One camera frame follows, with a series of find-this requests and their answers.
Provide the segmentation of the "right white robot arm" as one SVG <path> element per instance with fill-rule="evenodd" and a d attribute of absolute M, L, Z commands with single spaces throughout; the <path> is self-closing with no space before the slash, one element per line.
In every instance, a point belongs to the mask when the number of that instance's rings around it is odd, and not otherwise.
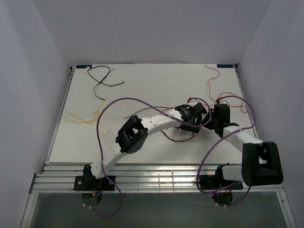
<path fill-rule="evenodd" d="M 284 176 L 278 146 L 264 142 L 244 132 L 238 124 L 230 121 L 230 107 L 215 104 L 211 109 L 213 130 L 221 139 L 232 144 L 242 153 L 240 165 L 220 165 L 212 178 L 217 187 L 225 189 L 232 182 L 244 182 L 247 186 L 279 185 Z"/>

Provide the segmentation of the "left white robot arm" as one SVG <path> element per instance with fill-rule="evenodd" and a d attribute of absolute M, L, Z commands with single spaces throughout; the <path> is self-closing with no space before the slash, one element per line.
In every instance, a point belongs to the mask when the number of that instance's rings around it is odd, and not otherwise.
<path fill-rule="evenodd" d="M 84 190 L 100 190 L 106 182 L 104 173 L 124 156 L 138 152 L 149 136 L 169 128 L 197 133 L 208 113 L 201 103 L 194 102 L 162 111 L 153 117 L 131 116 L 118 131 L 106 156 L 101 161 L 84 167 L 82 179 L 76 181 L 76 186 L 83 185 Z"/>

